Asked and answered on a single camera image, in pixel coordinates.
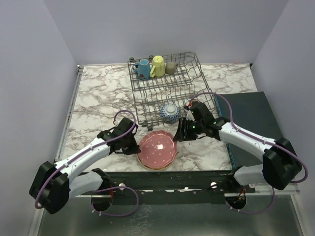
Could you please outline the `pink dotted plate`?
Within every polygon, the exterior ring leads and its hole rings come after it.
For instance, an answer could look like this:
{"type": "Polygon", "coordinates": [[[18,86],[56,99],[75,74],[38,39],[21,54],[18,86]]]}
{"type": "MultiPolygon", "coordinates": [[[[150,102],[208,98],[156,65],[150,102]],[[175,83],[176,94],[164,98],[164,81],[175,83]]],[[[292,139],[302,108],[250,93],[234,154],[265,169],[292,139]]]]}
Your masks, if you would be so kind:
{"type": "Polygon", "coordinates": [[[173,162],[178,154],[173,135],[164,130],[148,133],[139,145],[141,152],[137,155],[138,161],[152,168],[164,167],[173,162]]]}

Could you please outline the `tan plate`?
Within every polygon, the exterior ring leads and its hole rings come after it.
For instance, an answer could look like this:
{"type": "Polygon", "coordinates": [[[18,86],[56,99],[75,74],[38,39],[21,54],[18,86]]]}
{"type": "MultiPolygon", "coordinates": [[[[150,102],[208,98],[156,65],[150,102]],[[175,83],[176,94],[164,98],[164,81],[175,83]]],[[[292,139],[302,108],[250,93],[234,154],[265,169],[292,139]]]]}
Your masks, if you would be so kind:
{"type": "Polygon", "coordinates": [[[148,169],[148,170],[154,170],[154,171],[165,170],[165,169],[167,169],[169,166],[171,166],[173,163],[174,163],[174,161],[171,162],[171,163],[169,163],[169,164],[167,164],[167,165],[165,165],[164,167],[155,167],[155,168],[152,168],[152,167],[149,167],[149,166],[147,166],[147,165],[144,165],[143,163],[140,162],[140,164],[141,164],[144,168],[146,168],[146,169],[148,169]]]}

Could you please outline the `blue mug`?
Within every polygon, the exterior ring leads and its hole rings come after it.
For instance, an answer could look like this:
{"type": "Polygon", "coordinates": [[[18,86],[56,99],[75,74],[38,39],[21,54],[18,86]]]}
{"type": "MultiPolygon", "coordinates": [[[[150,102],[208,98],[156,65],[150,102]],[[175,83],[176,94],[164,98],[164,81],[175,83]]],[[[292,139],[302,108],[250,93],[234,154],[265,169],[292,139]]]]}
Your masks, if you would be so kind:
{"type": "Polygon", "coordinates": [[[132,66],[133,71],[136,72],[139,80],[147,80],[150,78],[150,63],[147,59],[142,59],[132,66]]]}

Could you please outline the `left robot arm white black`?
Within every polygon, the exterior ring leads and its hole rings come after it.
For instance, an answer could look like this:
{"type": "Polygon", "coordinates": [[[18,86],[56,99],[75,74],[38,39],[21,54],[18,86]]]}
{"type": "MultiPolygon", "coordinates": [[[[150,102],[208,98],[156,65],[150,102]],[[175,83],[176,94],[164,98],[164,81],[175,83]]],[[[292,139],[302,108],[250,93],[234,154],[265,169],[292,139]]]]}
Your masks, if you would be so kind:
{"type": "Polygon", "coordinates": [[[46,161],[40,165],[29,194],[35,208],[44,208],[50,214],[60,211],[72,197],[88,192],[104,194],[112,187],[112,180],[100,168],[88,173],[85,170],[112,153],[132,155],[140,152],[134,135],[138,125],[128,118],[98,133],[86,147],[74,155],[54,164],[46,161]]]}

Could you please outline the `red blue patterned bowl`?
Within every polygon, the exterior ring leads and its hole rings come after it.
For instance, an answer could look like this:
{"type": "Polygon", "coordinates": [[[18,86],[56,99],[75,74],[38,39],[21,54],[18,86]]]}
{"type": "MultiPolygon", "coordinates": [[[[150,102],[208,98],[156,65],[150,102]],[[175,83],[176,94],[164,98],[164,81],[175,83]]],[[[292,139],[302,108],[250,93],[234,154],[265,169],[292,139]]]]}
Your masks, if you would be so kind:
{"type": "Polygon", "coordinates": [[[179,107],[174,104],[165,104],[160,110],[162,121],[168,124],[176,123],[180,118],[181,112],[179,107]]]}

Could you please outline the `small grey mug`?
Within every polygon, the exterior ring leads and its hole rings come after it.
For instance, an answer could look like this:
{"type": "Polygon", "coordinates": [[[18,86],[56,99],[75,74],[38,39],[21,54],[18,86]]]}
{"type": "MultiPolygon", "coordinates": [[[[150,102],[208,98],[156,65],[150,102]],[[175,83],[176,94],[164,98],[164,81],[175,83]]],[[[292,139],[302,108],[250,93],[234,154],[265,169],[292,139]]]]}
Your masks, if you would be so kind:
{"type": "Polygon", "coordinates": [[[177,70],[177,65],[178,65],[177,63],[172,61],[168,62],[165,66],[165,73],[169,75],[175,74],[177,70]]]}

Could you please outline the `yellow cream mug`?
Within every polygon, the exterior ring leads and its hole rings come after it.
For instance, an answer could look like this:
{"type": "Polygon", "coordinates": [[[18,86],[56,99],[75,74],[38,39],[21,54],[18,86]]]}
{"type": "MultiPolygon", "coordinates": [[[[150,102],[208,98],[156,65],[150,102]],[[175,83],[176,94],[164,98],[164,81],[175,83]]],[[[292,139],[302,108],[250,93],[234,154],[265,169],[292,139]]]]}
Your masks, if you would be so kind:
{"type": "Polygon", "coordinates": [[[165,63],[162,56],[155,56],[152,59],[152,68],[150,71],[150,77],[161,77],[165,74],[165,63]]]}

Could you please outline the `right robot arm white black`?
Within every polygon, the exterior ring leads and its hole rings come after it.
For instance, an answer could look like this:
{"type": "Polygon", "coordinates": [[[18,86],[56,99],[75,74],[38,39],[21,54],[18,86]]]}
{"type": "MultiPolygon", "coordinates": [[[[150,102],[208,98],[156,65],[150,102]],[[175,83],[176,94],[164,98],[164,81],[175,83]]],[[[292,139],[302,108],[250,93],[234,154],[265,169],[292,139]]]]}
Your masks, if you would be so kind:
{"type": "Polygon", "coordinates": [[[194,102],[189,108],[193,119],[179,119],[175,142],[194,141],[204,137],[233,144],[261,161],[260,165],[242,166],[226,181],[227,189],[239,192],[245,185],[269,184],[283,190],[302,170],[302,164],[294,157],[289,140],[274,140],[242,130],[226,118],[214,118],[207,106],[194,102]]]}

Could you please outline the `grey wire dish rack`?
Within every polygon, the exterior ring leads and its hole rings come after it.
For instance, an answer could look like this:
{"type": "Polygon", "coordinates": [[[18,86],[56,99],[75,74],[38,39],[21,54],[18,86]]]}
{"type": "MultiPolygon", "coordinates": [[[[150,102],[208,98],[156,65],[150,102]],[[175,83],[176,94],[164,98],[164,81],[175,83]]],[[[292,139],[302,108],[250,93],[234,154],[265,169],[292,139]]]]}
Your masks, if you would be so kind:
{"type": "Polygon", "coordinates": [[[168,103],[180,109],[181,117],[187,115],[186,107],[197,94],[199,96],[195,99],[205,103],[211,112],[216,108],[214,97],[204,94],[212,90],[206,81],[196,53],[183,52],[162,57],[165,63],[173,62],[177,65],[173,75],[164,74],[161,77],[141,80],[137,78],[137,73],[134,71],[136,63],[141,59],[130,57],[127,62],[138,124],[148,131],[171,123],[160,115],[162,107],[168,103]]]}

